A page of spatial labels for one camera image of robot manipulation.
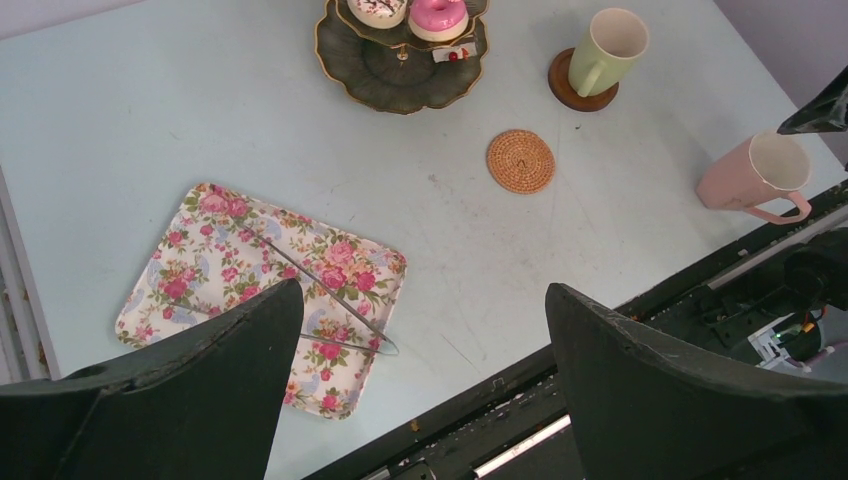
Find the three tier dessert stand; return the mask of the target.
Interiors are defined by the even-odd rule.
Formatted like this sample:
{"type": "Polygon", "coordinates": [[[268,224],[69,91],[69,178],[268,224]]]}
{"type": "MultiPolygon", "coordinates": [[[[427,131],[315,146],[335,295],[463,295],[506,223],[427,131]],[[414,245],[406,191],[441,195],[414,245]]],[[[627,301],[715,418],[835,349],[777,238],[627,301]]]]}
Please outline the three tier dessert stand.
{"type": "Polygon", "coordinates": [[[347,5],[327,1],[315,26],[315,53],[330,80],[355,102],[375,111],[409,115],[422,109],[444,109],[467,96],[483,75],[489,50],[482,14],[486,1],[471,1],[472,24],[463,36],[446,44],[426,44],[405,26],[367,34],[347,5]],[[436,63],[437,48],[474,41],[478,55],[458,62],[436,63]]]}

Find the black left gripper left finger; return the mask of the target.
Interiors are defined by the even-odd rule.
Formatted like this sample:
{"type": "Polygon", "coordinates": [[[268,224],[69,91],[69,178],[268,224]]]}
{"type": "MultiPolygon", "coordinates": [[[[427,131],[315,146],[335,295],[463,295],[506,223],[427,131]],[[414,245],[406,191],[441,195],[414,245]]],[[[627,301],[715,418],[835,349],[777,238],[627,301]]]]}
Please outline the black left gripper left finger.
{"type": "Polygon", "coordinates": [[[59,380],[1,389],[5,479],[260,479],[304,313],[287,280],[59,380]]]}

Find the floral square tray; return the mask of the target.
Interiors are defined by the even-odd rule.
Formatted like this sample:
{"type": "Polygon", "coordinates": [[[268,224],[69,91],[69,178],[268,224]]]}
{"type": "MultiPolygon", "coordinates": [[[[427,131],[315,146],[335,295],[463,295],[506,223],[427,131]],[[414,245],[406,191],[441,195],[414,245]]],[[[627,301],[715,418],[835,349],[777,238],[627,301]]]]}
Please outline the floral square tray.
{"type": "Polygon", "coordinates": [[[178,207],[115,332],[142,348],[294,279],[304,319],[284,401],[342,420],[358,406],[406,271],[390,247],[203,183],[178,207]]]}

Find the pink mug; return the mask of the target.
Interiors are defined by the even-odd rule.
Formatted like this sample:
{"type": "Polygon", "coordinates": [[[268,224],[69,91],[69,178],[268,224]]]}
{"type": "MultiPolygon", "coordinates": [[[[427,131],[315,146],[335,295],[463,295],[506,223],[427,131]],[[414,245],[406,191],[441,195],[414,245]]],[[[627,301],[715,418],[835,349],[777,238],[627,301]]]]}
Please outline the pink mug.
{"type": "Polygon", "coordinates": [[[715,161],[701,177],[695,192],[708,209],[743,211],[774,225],[790,225],[812,213],[812,205],[801,194],[811,174],[811,160],[797,142],[774,132],[763,132],[715,161]],[[760,207],[777,199],[792,202],[798,213],[781,216],[760,207]]]}

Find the white glazed donut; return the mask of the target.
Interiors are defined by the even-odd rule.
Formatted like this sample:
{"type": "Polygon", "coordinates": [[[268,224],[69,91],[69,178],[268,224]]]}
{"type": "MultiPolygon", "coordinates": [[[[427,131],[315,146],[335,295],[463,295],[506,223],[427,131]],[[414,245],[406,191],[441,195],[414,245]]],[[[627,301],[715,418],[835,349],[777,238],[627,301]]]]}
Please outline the white glazed donut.
{"type": "Polygon", "coordinates": [[[406,0],[348,0],[354,17],[368,27],[388,30],[398,26],[406,16],[406,0]]]}

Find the stainless steel serving tongs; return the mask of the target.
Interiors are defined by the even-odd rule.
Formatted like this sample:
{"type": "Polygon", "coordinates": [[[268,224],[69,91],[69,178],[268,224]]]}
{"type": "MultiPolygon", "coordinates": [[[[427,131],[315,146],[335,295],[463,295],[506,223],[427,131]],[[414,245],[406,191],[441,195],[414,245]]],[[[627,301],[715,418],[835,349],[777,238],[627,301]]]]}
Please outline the stainless steel serving tongs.
{"type": "Polygon", "coordinates": [[[296,280],[303,337],[337,356],[394,355],[385,333],[406,274],[391,248],[296,216],[207,218],[167,233],[147,265],[147,297],[163,320],[194,325],[296,280]]]}

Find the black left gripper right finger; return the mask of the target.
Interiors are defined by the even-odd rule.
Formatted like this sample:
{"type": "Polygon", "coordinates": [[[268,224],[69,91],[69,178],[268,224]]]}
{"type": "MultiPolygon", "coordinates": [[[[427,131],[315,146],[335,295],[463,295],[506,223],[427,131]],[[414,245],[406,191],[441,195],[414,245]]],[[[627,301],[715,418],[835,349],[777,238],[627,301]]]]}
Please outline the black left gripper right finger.
{"type": "Polygon", "coordinates": [[[553,283],[558,383],[589,479],[843,479],[847,388],[709,352],[553,283]]]}

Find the cream paper cup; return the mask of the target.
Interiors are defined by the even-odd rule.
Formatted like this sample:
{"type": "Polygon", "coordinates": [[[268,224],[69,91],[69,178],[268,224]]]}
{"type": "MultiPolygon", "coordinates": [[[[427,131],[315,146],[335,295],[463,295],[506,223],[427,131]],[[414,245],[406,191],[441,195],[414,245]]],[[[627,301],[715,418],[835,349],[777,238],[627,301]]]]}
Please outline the cream paper cup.
{"type": "Polygon", "coordinates": [[[571,58],[568,82],[581,98],[599,95],[620,82],[649,47],[645,22],[623,8],[596,13],[571,58]]]}

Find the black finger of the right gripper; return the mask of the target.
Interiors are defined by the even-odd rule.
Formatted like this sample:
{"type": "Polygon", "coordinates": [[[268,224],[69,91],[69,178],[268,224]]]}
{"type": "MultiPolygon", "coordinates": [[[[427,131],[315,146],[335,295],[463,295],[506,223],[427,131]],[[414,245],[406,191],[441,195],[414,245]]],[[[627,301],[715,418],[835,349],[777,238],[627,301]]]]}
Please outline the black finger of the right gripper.
{"type": "Polygon", "coordinates": [[[780,135],[821,134],[847,131],[847,68],[844,68],[813,100],[779,125],[780,135]]]}

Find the left aluminium frame post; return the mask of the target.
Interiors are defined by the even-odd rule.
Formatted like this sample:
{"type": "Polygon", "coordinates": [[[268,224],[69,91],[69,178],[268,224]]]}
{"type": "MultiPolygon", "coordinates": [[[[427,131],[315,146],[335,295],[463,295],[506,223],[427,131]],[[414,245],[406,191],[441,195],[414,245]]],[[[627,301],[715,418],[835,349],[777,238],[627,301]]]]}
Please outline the left aluminium frame post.
{"type": "Polygon", "coordinates": [[[23,237],[1,180],[1,382],[61,377],[23,237]]]}

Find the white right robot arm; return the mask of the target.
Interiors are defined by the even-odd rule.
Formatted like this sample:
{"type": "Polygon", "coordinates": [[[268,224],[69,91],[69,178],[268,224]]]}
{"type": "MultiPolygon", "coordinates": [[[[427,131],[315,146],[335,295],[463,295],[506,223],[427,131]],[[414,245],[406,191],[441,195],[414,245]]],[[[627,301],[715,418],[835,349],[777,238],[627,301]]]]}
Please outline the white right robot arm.
{"type": "MultiPolygon", "coordinates": [[[[813,100],[774,132],[756,134],[717,160],[696,188],[712,210],[743,212],[776,226],[809,218],[801,192],[812,162],[794,141],[800,134],[847,129],[847,73],[841,71],[813,100]]],[[[707,348],[772,369],[808,371],[833,352],[822,347],[818,322],[828,306],[847,306],[847,231],[837,228],[777,253],[698,304],[707,348]]]]}

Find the orange tart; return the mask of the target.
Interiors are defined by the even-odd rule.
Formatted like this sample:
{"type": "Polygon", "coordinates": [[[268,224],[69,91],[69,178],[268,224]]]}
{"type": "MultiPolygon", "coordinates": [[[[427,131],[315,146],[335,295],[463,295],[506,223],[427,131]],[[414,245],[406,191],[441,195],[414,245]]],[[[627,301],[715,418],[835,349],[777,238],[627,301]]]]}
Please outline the orange tart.
{"type": "Polygon", "coordinates": [[[468,27],[470,16],[464,1],[415,0],[409,8],[408,25],[418,38],[447,42],[459,37],[468,27]]]}

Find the chocolate layered cake slice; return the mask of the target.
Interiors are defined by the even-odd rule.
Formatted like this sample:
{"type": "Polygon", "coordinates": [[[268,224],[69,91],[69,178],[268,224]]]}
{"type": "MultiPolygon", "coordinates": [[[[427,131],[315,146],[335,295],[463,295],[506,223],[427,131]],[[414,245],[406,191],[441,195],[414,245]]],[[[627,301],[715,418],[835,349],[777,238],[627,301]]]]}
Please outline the chocolate layered cake slice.
{"type": "Polygon", "coordinates": [[[436,63],[458,62],[468,60],[478,55],[477,44],[474,41],[441,47],[432,51],[436,63]]]}

